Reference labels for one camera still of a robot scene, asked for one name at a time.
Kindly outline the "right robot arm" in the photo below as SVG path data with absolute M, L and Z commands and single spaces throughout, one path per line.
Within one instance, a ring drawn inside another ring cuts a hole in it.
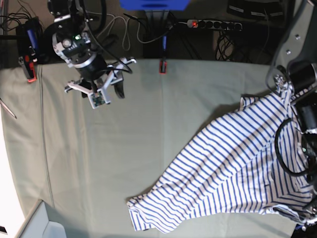
M 80 92 L 96 107 L 110 104 L 107 90 L 112 86 L 117 97 L 123 99 L 123 73 L 131 74 L 132 69 L 129 65 L 136 60 L 113 56 L 114 63 L 108 64 L 105 61 L 103 54 L 112 56 L 110 47 L 116 41 L 116 36 L 113 35 L 107 36 L 105 43 L 98 39 L 98 34 L 106 27 L 106 1 L 100 2 L 99 18 L 94 18 L 89 13 L 84 0 L 50 0 L 47 5 L 54 17 L 53 51 L 80 75 L 79 80 L 68 82 L 65 92 Z

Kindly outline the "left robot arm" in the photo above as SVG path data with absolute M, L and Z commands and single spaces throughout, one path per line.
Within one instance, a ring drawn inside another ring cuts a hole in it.
M 299 54 L 289 59 L 286 65 L 278 65 L 278 55 L 291 39 L 295 39 L 295 43 L 301 47 Z M 292 118 L 285 119 L 275 134 L 274 148 L 277 160 L 289 176 L 307 178 L 309 186 L 312 187 L 313 198 L 303 206 L 309 216 L 302 221 L 302 224 L 314 224 L 317 221 L 317 2 L 315 0 L 304 0 L 300 3 L 272 59 L 266 80 L 269 80 L 275 70 L 279 72 L 274 76 L 276 86 L 269 89 L 276 95 L 290 90 L 294 97 L 289 104 L 295 111 L 295 121 L 300 126 L 302 136 L 300 145 L 307 158 L 308 168 L 300 172 L 290 170 L 279 151 L 280 133 L 294 121 Z

